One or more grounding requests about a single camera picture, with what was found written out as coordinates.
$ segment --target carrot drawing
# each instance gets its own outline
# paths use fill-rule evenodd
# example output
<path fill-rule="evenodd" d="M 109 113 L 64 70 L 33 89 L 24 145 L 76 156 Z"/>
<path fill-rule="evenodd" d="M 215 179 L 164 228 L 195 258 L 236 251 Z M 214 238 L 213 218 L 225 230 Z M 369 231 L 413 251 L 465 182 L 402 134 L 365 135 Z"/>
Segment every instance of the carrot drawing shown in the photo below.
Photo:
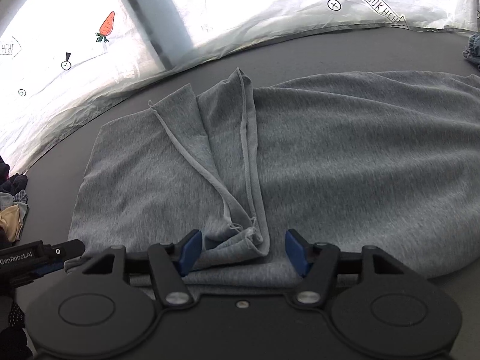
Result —
<path fill-rule="evenodd" d="M 105 19 L 103 24 L 100 26 L 100 32 L 97 32 L 97 42 L 101 42 L 102 39 L 105 43 L 107 43 L 109 40 L 107 39 L 107 35 L 110 35 L 110 33 L 113 30 L 113 18 L 115 17 L 115 12 L 112 12 L 109 14 L 109 17 Z"/>

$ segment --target white curtain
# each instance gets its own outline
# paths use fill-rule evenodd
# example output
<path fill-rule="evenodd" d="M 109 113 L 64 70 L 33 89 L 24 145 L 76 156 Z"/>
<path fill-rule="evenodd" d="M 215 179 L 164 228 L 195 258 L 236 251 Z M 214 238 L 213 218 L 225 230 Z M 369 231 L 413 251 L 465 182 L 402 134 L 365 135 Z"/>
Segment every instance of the white curtain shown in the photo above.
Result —
<path fill-rule="evenodd" d="M 0 155 L 13 173 L 147 83 L 252 44 L 379 26 L 477 32 L 480 20 L 479 0 L 172 1 L 191 46 L 168 69 L 131 0 L 26 0 L 0 17 Z M 9 4 L 0 0 L 0 12 Z M 97 42 L 110 12 L 108 43 Z"/>

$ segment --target silver screw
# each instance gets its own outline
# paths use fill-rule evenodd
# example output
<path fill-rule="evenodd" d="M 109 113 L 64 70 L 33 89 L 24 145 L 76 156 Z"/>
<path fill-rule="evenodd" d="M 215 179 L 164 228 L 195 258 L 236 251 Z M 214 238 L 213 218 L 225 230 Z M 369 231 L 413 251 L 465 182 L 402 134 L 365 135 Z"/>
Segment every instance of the silver screw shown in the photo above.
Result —
<path fill-rule="evenodd" d="M 239 309 L 246 309 L 250 304 L 248 301 L 246 300 L 239 300 L 236 304 L 235 304 Z"/>
<path fill-rule="evenodd" d="M 165 300 L 174 305 L 185 304 L 188 302 L 190 297 L 185 292 L 170 292 L 166 297 Z"/>
<path fill-rule="evenodd" d="M 316 303 L 320 300 L 320 294 L 313 291 L 302 291 L 297 294 L 297 300 L 304 304 Z"/>

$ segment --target exclamation mark drawing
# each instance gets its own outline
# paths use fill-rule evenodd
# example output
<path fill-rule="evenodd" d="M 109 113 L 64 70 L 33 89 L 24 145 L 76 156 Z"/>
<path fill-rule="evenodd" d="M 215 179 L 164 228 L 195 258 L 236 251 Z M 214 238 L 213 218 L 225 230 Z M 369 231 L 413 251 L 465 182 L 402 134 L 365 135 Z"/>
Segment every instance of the exclamation mark drawing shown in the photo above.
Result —
<path fill-rule="evenodd" d="M 70 53 L 70 52 L 66 52 L 66 53 L 65 53 L 65 61 L 63 61 L 63 62 L 61 63 L 61 65 L 60 65 L 61 68 L 62 68 L 64 71 L 67 71 L 68 69 L 71 68 L 71 63 L 68 62 L 68 59 L 70 58 L 70 56 L 71 56 L 71 53 Z"/>

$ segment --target arrow sign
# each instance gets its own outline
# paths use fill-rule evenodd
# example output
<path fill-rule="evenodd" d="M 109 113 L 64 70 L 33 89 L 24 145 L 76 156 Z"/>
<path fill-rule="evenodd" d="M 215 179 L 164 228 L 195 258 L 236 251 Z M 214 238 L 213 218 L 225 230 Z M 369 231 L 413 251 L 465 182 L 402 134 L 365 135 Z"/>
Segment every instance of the arrow sign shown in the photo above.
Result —
<path fill-rule="evenodd" d="M 12 36 L 11 40 L 0 41 L 0 56 L 11 56 L 15 58 L 19 52 L 21 52 L 22 47 L 20 43 Z"/>
<path fill-rule="evenodd" d="M 384 0 L 363 0 L 365 1 L 370 7 L 380 15 L 386 17 L 388 20 L 392 22 L 392 27 L 398 28 L 406 28 L 409 30 L 409 26 L 407 26 L 407 22 L 405 21 L 405 17 L 399 16 L 395 11 L 390 8 Z"/>

